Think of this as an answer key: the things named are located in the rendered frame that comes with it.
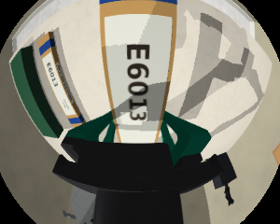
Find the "cream welding electrode pack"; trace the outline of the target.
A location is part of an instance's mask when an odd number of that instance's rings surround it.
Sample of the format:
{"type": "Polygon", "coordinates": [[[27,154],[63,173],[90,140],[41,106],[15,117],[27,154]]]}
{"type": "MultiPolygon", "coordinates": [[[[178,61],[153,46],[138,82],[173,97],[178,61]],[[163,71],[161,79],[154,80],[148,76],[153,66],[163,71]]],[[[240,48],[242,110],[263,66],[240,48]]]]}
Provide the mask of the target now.
{"type": "Polygon", "coordinates": [[[100,0],[108,99],[120,143],[157,143],[175,56],[177,0],[100,0]]]}

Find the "white welding electrode pack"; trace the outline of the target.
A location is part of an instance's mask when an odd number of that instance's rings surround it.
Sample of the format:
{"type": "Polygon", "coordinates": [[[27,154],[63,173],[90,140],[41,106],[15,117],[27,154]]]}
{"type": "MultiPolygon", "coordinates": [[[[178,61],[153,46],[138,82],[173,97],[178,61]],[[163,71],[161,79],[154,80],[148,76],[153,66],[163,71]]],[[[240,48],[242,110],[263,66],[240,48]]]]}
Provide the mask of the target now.
{"type": "Polygon", "coordinates": [[[38,47],[49,84],[64,114],[74,128],[86,123],[65,81],[55,47],[53,32],[47,32],[38,41],[38,47]]]}

